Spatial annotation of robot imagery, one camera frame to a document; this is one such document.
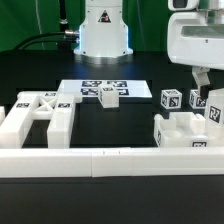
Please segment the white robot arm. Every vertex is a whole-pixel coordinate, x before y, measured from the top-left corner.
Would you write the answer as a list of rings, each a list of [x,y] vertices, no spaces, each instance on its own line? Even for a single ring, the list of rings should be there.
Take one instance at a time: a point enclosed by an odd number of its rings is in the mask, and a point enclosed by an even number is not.
[[[168,56],[192,67],[199,94],[207,98],[208,72],[224,70],[224,0],[168,0],[168,8]]]

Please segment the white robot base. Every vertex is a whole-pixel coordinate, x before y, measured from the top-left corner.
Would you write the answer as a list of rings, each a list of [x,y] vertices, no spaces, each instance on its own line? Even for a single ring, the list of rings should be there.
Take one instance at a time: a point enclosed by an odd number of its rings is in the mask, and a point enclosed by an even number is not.
[[[118,64],[132,59],[128,26],[122,16],[123,0],[85,0],[85,19],[79,26],[76,61]]]

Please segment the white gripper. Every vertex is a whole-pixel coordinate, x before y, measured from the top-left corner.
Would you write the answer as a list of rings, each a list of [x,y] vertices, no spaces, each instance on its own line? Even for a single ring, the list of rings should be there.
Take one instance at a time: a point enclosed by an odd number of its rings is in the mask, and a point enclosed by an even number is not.
[[[224,24],[207,24],[205,12],[174,13],[168,22],[167,52],[173,63],[193,66],[199,95],[207,99],[209,68],[224,70]]]

